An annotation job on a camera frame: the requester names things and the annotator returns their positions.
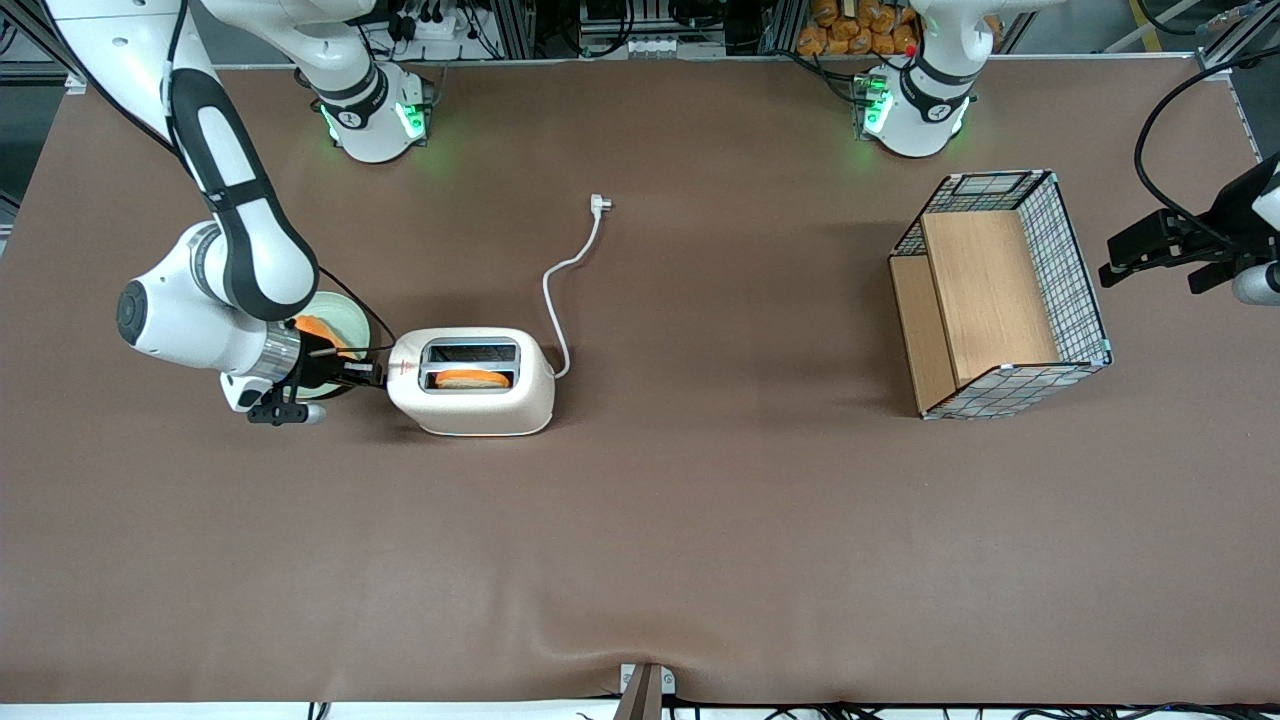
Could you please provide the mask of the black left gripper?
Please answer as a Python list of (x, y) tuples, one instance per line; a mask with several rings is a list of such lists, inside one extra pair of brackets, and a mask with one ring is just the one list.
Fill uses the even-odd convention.
[[(1277, 260), (1279, 152), (1226, 183), (1208, 211), (1198, 218), (1229, 240), (1236, 254), (1261, 261)], [(1107, 242), (1108, 261), (1100, 283), (1111, 288), (1128, 277), (1155, 268), (1196, 261), (1183, 246), (1187, 223), (1172, 210), (1157, 210), (1120, 231)]]

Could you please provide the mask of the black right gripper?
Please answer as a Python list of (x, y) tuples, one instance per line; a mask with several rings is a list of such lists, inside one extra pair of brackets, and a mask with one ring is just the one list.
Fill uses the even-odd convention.
[[(300, 334), (300, 355), (293, 370), (293, 397), (325, 397), (349, 387), (387, 389), (387, 379), (379, 375), (379, 365), (365, 360), (353, 361), (337, 352), (337, 345), (320, 334)], [(360, 377), (351, 378), (344, 375)]]

